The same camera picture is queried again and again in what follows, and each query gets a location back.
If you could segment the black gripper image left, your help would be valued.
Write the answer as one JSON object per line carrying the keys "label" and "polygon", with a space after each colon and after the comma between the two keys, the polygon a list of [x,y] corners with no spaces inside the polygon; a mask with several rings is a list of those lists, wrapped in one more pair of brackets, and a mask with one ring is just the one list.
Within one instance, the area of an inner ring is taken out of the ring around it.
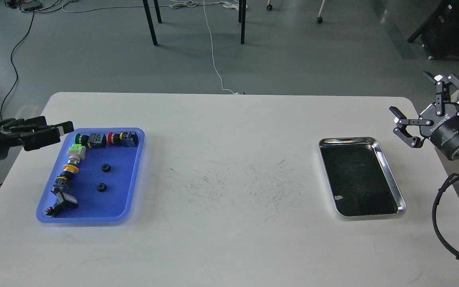
{"label": "black gripper image left", "polygon": [[73,131],[73,122],[48,125],[45,116],[1,120],[0,161],[7,158],[8,151],[12,147],[22,146],[25,151],[40,149],[60,142],[61,136]]}

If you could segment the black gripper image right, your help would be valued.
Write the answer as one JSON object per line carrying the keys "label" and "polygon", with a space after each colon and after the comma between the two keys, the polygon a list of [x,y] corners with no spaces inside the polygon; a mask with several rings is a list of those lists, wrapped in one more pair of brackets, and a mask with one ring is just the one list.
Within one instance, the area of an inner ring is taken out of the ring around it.
{"label": "black gripper image right", "polygon": [[412,136],[408,126],[419,126],[420,134],[449,160],[459,159],[459,77],[455,74],[423,75],[435,85],[435,101],[421,114],[420,119],[408,119],[395,106],[388,109],[395,116],[393,133],[411,148],[421,148],[425,139]]}

